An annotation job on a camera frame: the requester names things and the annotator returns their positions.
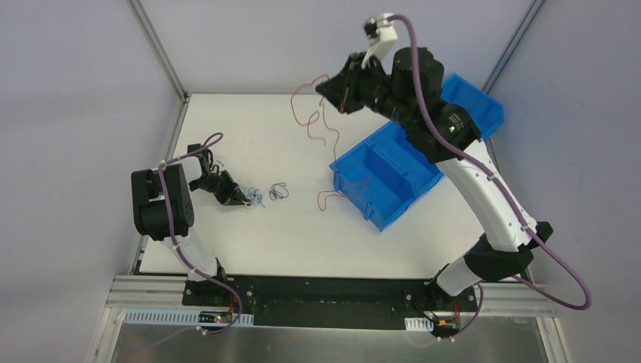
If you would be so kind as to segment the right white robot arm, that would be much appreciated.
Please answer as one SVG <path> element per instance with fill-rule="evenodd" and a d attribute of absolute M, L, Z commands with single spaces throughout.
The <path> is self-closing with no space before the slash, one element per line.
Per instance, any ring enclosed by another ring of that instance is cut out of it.
<path fill-rule="evenodd" d="M 533 261 L 537 243 L 553 232 L 550 223 L 523 213 L 518 219 L 498 186 L 502 178 L 491 165 L 482 133 L 464 107 L 442 98 L 444 66 L 426 48 L 419 48 L 418 65 L 410 48 L 395 52 L 386 73 L 376 57 L 352 53 L 344 67 L 315 86 L 340 113 L 366 107 L 396 122 L 414 149 L 436 165 L 457 187 L 484 232 L 461 257 L 447 264 L 429 282 L 426 293 L 440 310 L 449 309 L 460 293 L 479 281 L 497 282 L 521 274 Z"/>

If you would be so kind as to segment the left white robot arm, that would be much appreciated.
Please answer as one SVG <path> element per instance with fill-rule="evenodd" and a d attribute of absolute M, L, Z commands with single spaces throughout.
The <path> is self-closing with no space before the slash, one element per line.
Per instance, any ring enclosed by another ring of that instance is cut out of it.
<path fill-rule="evenodd" d="M 214 196 L 222 206 L 251 206 L 229 172 L 222 169 L 210 149 L 190 144 L 187 154 L 162 163 L 156 169 L 131 174 L 132 209 L 138 233 L 171 250 L 191 283 L 205 281 L 201 294 L 213 306 L 229 300 L 231 286 L 218 258 L 207 252 L 192 230 L 195 209 L 193 191 Z"/>

